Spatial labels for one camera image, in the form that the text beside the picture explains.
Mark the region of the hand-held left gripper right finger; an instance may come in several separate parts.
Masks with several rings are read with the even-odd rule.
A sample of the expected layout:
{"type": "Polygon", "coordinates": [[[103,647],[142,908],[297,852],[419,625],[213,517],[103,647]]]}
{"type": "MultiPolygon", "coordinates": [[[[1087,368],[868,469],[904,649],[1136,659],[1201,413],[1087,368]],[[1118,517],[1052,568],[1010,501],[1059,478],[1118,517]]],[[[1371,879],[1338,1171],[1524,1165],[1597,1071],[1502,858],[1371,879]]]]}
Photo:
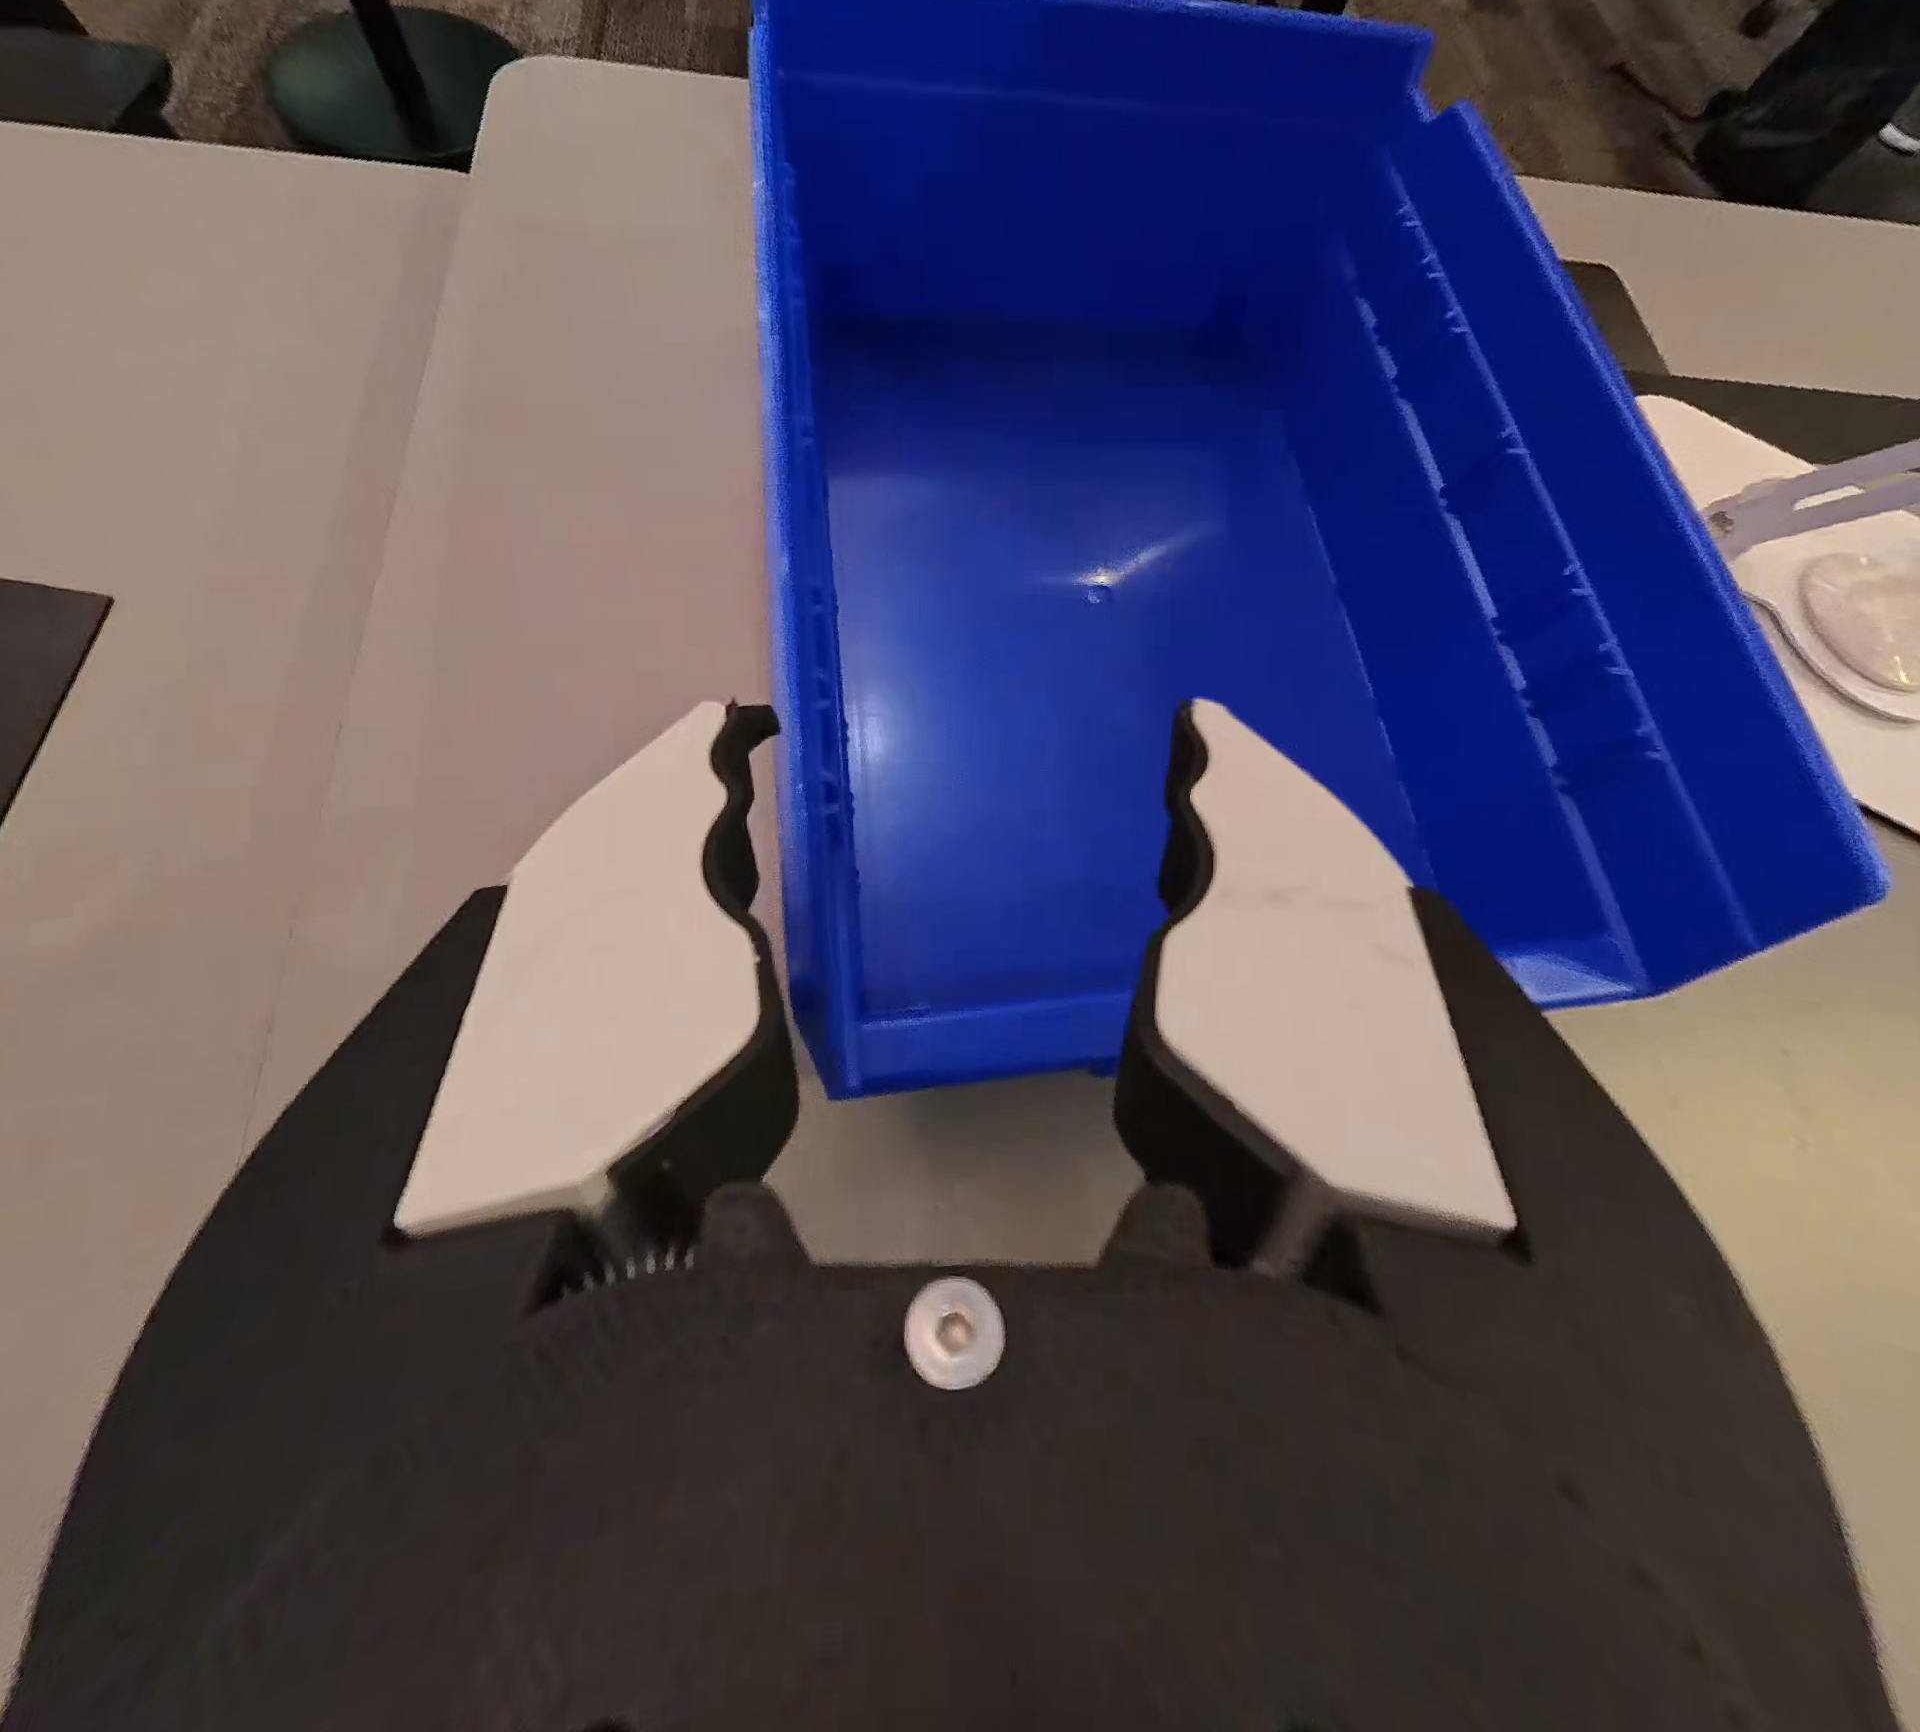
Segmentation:
{"type": "Polygon", "coordinates": [[[1356,1223],[1504,1240],[1518,1208],[1395,856],[1212,698],[1173,716],[1163,808],[1114,1085],[1140,1174],[1197,1200],[1229,1270],[1302,1273],[1356,1223]]]}

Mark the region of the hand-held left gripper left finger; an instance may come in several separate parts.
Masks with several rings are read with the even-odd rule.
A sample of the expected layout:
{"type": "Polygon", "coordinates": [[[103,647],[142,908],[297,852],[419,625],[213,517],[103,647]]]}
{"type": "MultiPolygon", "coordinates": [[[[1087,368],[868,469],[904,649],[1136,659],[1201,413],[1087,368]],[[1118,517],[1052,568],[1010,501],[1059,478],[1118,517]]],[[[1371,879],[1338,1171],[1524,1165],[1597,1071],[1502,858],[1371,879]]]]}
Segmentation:
{"type": "Polygon", "coordinates": [[[554,1214],[690,1240],[714,1193],[766,1177],[800,1115],[754,912],[752,758],[777,730],[767,705],[695,705],[517,858],[397,1234],[554,1214]]]}

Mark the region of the blue plastic bin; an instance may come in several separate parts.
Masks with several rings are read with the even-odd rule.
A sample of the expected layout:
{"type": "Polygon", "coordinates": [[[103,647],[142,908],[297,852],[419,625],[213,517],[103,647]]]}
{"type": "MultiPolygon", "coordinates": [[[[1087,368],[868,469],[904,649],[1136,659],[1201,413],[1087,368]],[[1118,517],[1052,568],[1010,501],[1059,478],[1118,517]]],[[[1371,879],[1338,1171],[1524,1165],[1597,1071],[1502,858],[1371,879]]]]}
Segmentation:
{"type": "Polygon", "coordinates": [[[1426,29],[750,13],[783,954],[830,1098],[1114,1072],[1200,701],[1546,1011],[1884,900],[1426,29]]]}

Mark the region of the grey desk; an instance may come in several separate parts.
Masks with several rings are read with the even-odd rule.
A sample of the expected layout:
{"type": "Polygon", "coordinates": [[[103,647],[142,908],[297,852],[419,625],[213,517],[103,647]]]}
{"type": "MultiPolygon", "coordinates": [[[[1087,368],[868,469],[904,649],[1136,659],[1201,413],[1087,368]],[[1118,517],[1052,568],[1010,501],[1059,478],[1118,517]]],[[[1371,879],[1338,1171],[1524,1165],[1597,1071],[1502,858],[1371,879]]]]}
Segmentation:
{"type": "Polygon", "coordinates": [[[554,59],[464,178],[7,135],[3,576],[109,599],[3,816],[3,1390],[565,804],[775,706],[750,96],[554,59]]]}

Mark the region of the instruction sheet on stand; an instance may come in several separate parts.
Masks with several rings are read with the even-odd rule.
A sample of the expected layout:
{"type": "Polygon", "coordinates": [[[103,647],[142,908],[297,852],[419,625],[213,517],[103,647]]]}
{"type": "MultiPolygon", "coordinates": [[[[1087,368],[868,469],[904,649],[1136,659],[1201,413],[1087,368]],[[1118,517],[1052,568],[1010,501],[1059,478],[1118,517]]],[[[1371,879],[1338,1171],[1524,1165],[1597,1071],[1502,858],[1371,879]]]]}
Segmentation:
{"type": "Polygon", "coordinates": [[[1694,400],[1640,408],[1841,785],[1916,839],[1916,440],[1815,469],[1694,400]]]}

